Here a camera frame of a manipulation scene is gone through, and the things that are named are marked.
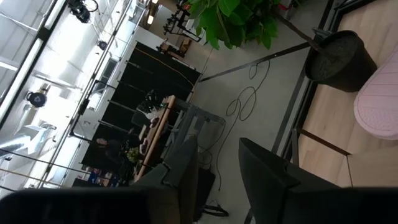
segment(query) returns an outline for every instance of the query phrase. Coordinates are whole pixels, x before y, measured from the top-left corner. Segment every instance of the light fixture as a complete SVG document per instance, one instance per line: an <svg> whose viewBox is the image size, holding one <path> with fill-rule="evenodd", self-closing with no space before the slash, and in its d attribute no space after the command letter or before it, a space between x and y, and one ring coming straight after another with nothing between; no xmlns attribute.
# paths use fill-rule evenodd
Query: light fixture
<svg viewBox="0 0 398 224"><path fill-rule="evenodd" d="M148 17L148 24L152 24L153 21L154 21L154 17L153 16L149 16Z"/></svg>

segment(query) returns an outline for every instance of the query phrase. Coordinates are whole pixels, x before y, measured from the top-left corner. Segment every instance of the pink chair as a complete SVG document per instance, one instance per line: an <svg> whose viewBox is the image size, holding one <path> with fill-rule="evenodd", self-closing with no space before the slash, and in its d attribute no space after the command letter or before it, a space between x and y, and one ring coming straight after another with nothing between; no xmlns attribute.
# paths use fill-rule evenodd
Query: pink chair
<svg viewBox="0 0 398 224"><path fill-rule="evenodd" d="M359 91L354 113L375 137L398 139L398 47Z"/></svg>

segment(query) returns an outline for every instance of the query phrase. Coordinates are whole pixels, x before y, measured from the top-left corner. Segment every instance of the black wall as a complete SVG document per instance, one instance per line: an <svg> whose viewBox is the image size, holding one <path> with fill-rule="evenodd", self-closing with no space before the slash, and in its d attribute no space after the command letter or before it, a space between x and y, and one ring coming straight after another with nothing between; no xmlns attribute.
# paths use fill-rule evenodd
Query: black wall
<svg viewBox="0 0 398 224"><path fill-rule="evenodd" d="M129 62L132 64L127 64L111 100L132 109L136 109L144 100L146 93L151 90L156 90L165 96L175 95L177 98L186 100L192 91L191 83L195 84L200 76L197 71L139 42ZM133 115L132 111L110 103L102 120L126 130L135 128L134 132L139 134L142 127L131 123ZM172 113L169 123L173 124L176 119L177 114ZM99 125L93 139L122 140L125 135L122 131ZM115 167L102 151L91 146L81 163L108 171L118 170L118 167Z"/></svg>

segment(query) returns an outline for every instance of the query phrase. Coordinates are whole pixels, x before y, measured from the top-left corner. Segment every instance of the chair leg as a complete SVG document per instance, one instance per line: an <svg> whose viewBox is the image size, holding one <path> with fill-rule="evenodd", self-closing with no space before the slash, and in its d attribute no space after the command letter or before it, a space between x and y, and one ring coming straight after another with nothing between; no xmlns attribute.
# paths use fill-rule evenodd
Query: chair leg
<svg viewBox="0 0 398 224"><path fill-rule="evenodd" d="M299 162L299 137L297 137L297 130L292 130L292 160L293 164L300 166Z"/></svg>
<svg viewBox="0 0 398 224"><path fill-rule="evenodd" d="M312 134L312 133L310 133L310 132L308 132L308 131L306 131L304 129L299 129L298 128L297 132L300 133L300 134L303 134L304 136L306 136L306 137L308 137L308 138L310 138L310 139L312 139L312 140L314 140L316 142L319 142L320 144L322 144L322 145L324 145L324 146L326 146L326 147L328 147L328 148L330 148L330 149L342 154L343 156L351 155L351 153L347 152L346 150L344 150L344 149L342 149L342 148L340 148L338 146L335 146L334 144L332 144L332 143L330 143L330 142L328 142L328 141L326 141L326 140L324 140L324 139L322 139L322 138L320 138L320 137L318 137L318 136L316 136L316 135L314 135L314 134Z"/></svg>

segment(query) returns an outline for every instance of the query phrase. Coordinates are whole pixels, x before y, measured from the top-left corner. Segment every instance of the potted plant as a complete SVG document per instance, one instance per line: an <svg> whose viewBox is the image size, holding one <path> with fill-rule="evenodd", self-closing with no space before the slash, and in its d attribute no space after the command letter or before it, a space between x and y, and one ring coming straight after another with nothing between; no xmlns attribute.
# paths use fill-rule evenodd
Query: potted plant
<svg viewBox="0 0 398 224"><path fill-rule="evenodd" d="M140 160L145 159L145 156L139 152L138 147L130 148L126 153L126 156L129 159L129 161L132 163L137 163Z"/></svg>
<svg viewBox="0 0 398 224"><path fill-rule="evenodd" d="M376 64L353 31L332 34L320 44L275 13L279 0L189 0L191 18L198 18L197 34L206 30L207 41L219 49L257 40L270 49L277 35L276 20L306 40L314 49L305 64L307 77L337 89L359 91L376 71Z"/></svg>

